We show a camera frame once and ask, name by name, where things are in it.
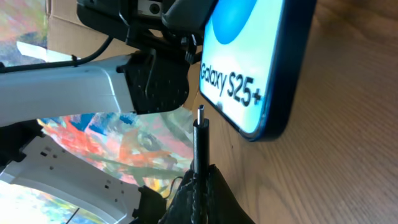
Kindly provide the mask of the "Samsung Galaxy smartphone blue screen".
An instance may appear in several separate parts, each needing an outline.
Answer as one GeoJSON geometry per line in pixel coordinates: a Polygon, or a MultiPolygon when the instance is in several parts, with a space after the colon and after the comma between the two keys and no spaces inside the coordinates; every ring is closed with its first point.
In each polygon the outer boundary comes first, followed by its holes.
{"type": "Polygon", "coordinates": [[[205,26],[200,93],[246,140],[287,126],[316,0],[222,0],[205,26]]]}

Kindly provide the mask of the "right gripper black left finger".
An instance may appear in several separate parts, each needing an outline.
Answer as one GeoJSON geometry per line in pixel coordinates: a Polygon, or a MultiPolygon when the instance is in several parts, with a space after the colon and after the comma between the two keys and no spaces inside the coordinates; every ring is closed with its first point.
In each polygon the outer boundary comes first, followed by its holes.
{"type": "Polygon", "coordinates": [[[188,170],[158,224],[199,224],[199,189],[196,173],[188,170]]]}

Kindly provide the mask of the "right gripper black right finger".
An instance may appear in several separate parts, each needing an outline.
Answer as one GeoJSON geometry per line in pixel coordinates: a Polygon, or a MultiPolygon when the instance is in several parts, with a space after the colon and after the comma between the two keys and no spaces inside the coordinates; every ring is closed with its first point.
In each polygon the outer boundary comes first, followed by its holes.
{"type": "Polygon", "coordinates": [[[207,178],[207,214],[211,224],[254,224],[241,208],[221,171],[209,166],[207,178]]]}

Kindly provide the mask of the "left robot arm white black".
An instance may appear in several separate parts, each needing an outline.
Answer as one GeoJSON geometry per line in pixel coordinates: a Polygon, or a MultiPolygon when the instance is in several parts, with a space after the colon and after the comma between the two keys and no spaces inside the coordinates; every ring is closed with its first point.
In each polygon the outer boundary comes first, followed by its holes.
{"type": "Polygon", "coordinates": [[[86,26],[106,35],[85,58],[1,67],[1,180],[73,203],[106,223],[164,223],[167,201],[125,183],[44,135],[40,118],[176,110],[201,60],[214,1],[78,1],[86,26]]]}

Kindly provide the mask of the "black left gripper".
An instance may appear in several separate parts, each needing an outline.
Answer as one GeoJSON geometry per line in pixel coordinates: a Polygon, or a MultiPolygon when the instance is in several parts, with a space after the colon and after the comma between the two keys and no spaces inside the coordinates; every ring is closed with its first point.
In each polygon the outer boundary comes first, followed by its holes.
{"type": "Polygon", "coordinates": [[[202,53],[197,48],[204,45],[205,24],[217,1],[162,1],[160,17],[140,16],[137,1],[124,1],[125,43],[137,48],[184,53],[185,60],[190,64],[201,60],[202,53]]]}

